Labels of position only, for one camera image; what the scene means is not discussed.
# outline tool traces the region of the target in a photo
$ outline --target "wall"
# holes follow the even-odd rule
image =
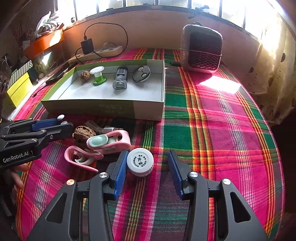
[[[204,16],[188,20],[191,14],[164,10],[139,10],[102,16],[78,24],[64,31],[64,51],[70,58],[81,47],[85,29],[96,22],[121,24],[127,31],[128,48],[179,49],[182,28],[189,23],[201,22],[204,26],[219,31],[223,36],[222,60],[239,79],[245,76],[256,61],[259,48],[257,40],[234,27]],[[96,24],[86,35],[92,38],[94,48],[99,49],[104,42],[114,42],[124,46],[124,31],[117,26]]]
[[[18,30],[22,26],[26,34],[31,33],[31,29],[35,31],[39,20],[48,13],[53,12],[53,0],[31,0],[15,17],[11,25],[3,30],[0,34],[0,58],[8,53],[11,61],[15,64],[21,53],[20,45],[15,39],[12,29]]]
[[[296,24],[296,1],[295,0],[276,0],[285,12],[289,15],[291,20]]]
[[[9,24],[17,15],[17,13],[29,2],[30,0],[9,0],[0,1],[0,33],[8,28]]]
[[[19,46],[15,40],[11,29],[7,28],[0,34],[0,58],[5,54],[9,54],[11,61],[15,63],[18,59]]]

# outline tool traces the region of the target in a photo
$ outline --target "finger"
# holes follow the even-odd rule
[[[22,189],[24,187],[20,176],[16,172],[11,171],[11,177],[14,179],[17,188]]]
[[[20,191],[20,189],[16,185],[14,185],[13,190],[15,191],[15,193],[18,193]]]
[[[25,163],[25,164],[19,165],[17,167],[14,167],[13,169],[15,171],[19,171],[19,172],[26,172],[29,170],[29,166]]]

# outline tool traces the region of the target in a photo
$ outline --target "blue gripper pad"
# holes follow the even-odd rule
[[[40,129],[44,129],[46,127],[57,126],[60,123],[61,122],[58,121],[57,119],[39,120],[36,122],[35,125],[32,126],[32,130],[39,131]]]
[[[168,166],[170,169],[170,174],[172,175],[176,193],[183,200],[184,198],[183,181],[179,173],[179,170],[177,168],[176,161],[170,151],[168,152]]]
[[[114,184],[114,199],[117,200],[119,195],[121,194],[124,180],[126,178],[126,158],[128,156],[128,151],[124,153],[124,156],[122,158],[121,165],[118,170],[118,174],[115,178],[115,184]]]

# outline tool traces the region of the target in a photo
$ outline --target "white knob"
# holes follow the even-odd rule
[[[58,120],[58,121],[61,121],[62,119],[64,119],[64,117],[65,117],[65,115],[59,115],[59,116],[57,117],[57,120]]]
[[[134,175],[145,177],[153,170],[154,158],[147,149],[136,148],[128,154],[126,163]]]

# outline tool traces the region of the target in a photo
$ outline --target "portable heater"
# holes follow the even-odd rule
[[[180,51],[185,70],[214,73],[221,61],[222,35],[198,22],[188,24],[183,28]]]

